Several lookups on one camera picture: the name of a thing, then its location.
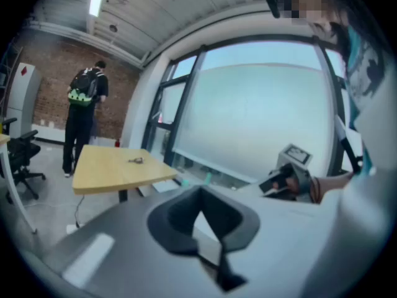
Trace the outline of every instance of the black hair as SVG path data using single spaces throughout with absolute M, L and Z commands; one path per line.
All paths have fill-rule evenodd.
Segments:
M 374 49 L 391 53 L 391 49 L 377 22 L 361 0 L 332 0 L 333 7 L 340 17 L 345 11 L 349 25 Z M 292 18 L 299 18 L 299 11 L 292 9 L 292 0 L 279 0 L 279 8 L 290 14 Z M 350 38 L 347 28 L 341 24 L 331 23 L 332 33 L 337 37 L 337 49 L 341 53 L 345 63 L 350 55 Z
M 103 69 L 106 68 L 106 63 L 104 61 L 98 61 L 95 63 L 95 66 Z

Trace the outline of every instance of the black pants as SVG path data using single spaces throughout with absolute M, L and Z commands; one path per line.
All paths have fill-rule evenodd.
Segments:
M 63 146 L 63 171 L 72 172 L 73 145 L 76 140 L 76 155 L 74 156 L 74 168 L 76 169 L 81 150 L 89 143 L 92 120 L 68 118 L 66 121 L 65 144 Z

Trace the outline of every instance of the ceiling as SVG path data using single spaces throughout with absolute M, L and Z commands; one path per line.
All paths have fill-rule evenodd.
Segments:
M 265 0 L 103 0 L 98 17 L 88 16 L 90 0 L 39 0 L 31 19 L 84 32 L 144 61 L 171 37 L 219 14 L 268 10 Z M 116 25 L 117 33 L 109 29 Z

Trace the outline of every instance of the black window frame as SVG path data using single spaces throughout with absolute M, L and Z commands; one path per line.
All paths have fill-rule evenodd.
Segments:
M 175 144 L 175 139 L 177 135 L 177 131 L 179 128 L 179 124 L 181 122 L 181 118 L 183 115 L 183 111 L 185 109 L 185 105 L 187 103 L 187 99 L 189 98 L 190 92 L 192 90 L 192 85 L 194 83 L 194 79 L 197 73 L 200 71 L 202 67 L 202 63 L 205 59 L 205 55 L 207 52 L 212 51 L 216 48 L 227 47 L 235 44 L 242 44 L 248 42 L 297 42 L 304 43 L 308 45 L 314 46 L 316 50 L 316 54 L 318 56 L 321 69 L 326 75 L 328 79 L 328 83 L 331 87 L 332 92 L 332 100 L 333 106 L 335 108 L 336 114 L 342 119 L 343 123 L 345 122 L 344 115 L 344 105 L 342 98 L 342 88 L 346 88 L 344 84 L 344 80 L 335 75 L 334 69 L 332 67 L 331 61 L 326 53 L 326 49 L 335 50 L 337 48 L 334 44 L 325 42 L 320 40 L 317 36 L 312 37 L 304 37 L 299 35 L 291 35 L 291 34 L 260 34 L 260 35 L 248 35 L 238 38 L 231 38 L 228 40 L 223 40 L 217 43 L 213 43 L 211 45 L 202 45 L 200 48 L 193 50 L 185 55 L 180 56 L 175 60 L 171 60 L 166 68 L 163 78 L 160 82 L 159 88 L 157 90 L 156 96 L 153 101 L 153 105 L 149 114 L 149 118 L 146 124 L 145 133 L 142 141 L 142 148 L 148 149 L 151 144 L 153 144 L 153 138 L 150 138 L 150 134 L 152 133 L 153 127 L 159 127 L 162 129 L 166 129 L 170 131 L 168 143 L 166 146 L 166 151 L 164 154 L 164 162 L 172 166 L 172 162 L 174 159 L 174 153 L 172 152 L 172 148 Z M 189 74 L 178 77 L 176 79 L 172 79 L 172 76 L 176 70 L 177 64 L 183 60 L 186 60 L 192 56 L 196 56 L 195 62 L 193 64 L 192 70 Z M 176 116 L 174 122 L 172 124 L 162 124 L 157 121 L 150 120 L 151 116 L 153 116 L 154 112 L 158 109 L 159 101 L 156 102 L 159 94 L 163 91 L 164 88 L 170 87 L 179 83 L 185 83 L 184 92 L 182 93 L 181 101 L 179 102 L 179 106 L 177 108 Z M 328 175 L 334 176 L 341 172 L 342 169 L 342 161 L 343 161 L 344 149 L 337 139 L 336 133 L 334 134 L 334 143 L 332 146 L 332 155 L 331 162 L 329 164 Z

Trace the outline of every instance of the teal shirt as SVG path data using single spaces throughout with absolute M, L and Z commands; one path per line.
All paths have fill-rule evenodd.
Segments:
M 371 101 L 378 89 L 384 74 L 385 63 L 383 52 L 376 50 L 365 41 L 353 28 L 349 27 L 350 57 L 346 69 L 346 88 L 350 101 L 350 125 L 360 111 Z M 372 162 L 367 149 L 363 148 L 363 174 L 368 174 Z

